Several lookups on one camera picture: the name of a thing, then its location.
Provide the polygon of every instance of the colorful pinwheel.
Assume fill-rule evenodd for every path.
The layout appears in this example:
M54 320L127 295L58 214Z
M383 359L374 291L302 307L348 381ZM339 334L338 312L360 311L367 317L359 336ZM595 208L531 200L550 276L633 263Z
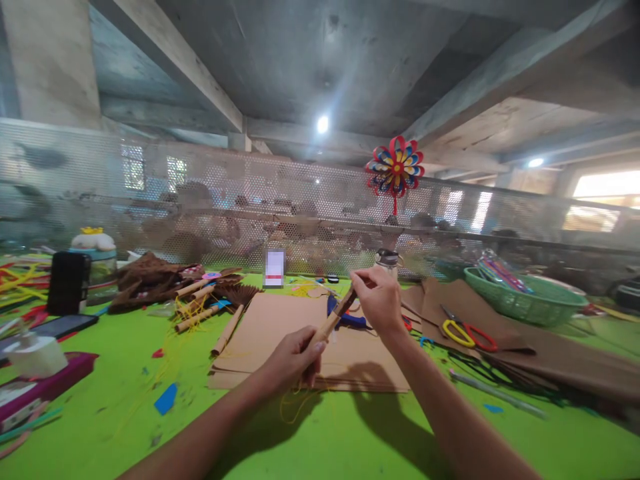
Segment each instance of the colorful pinwheel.
M377 147L373 151L365 170L373 176L368 186L373 188L376 195L390 195L393 197L393 214L398 214L398 198L402 198L409 189L418 186L418 177L425 174L422 162L422 152L417 151L415 140L405 142L399 135L391 139L389 149Z

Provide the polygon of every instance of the yellow scissors handle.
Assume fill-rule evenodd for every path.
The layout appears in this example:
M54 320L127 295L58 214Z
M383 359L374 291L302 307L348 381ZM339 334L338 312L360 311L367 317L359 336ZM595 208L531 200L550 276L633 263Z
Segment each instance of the yellow scissors handle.
M454 335L450 330L451 327L456 329L457 332L460 334L460 336ZM475 342L471 339L471 337L467 334L467 332L465 332L465 330L460 325L457 324L457 322L454 322L451 319L447 319L442 324L442 330L444 330L444 332L449 336L451 340L462 345L463 347L466 347L466 348L475 347Z

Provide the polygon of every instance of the metal mesh fence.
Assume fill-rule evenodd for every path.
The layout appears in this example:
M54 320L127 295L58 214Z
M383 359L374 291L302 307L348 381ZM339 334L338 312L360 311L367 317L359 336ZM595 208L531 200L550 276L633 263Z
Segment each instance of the metal mesh fence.
M374 196L368 178L360 169L3 119L0 249L66 248L90 225L104 227L124 256L152 250L262 271L264 249L284 248L289 273L312 275L368 267L382 246L402 254L404 277L459 274L489 246L519 267L563 261L606 271L599 279L640 263L632 209L423 179L392 216L392 199ZM607 260L585 265L596 257Z

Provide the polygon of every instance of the white bottle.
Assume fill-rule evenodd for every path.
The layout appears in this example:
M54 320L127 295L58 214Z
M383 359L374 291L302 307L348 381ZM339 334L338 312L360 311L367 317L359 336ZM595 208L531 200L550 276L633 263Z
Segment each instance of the white bottle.
M19 340L5 348L4 353L19 376L43 379L55 375L68 365L55 338L38 337L29 331L22 319L18 319L18 325Z

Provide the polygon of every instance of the ceiling light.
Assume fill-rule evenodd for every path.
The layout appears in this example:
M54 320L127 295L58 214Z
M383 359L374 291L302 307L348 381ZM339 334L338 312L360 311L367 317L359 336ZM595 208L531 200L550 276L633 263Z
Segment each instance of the ceiling light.
M530 160L527 166L529 168L536 168L542 165L544 162L545 160L543 158L536 158L536 159Z
M323 115L318 119L318 133L326 133L329 130L329 118Z

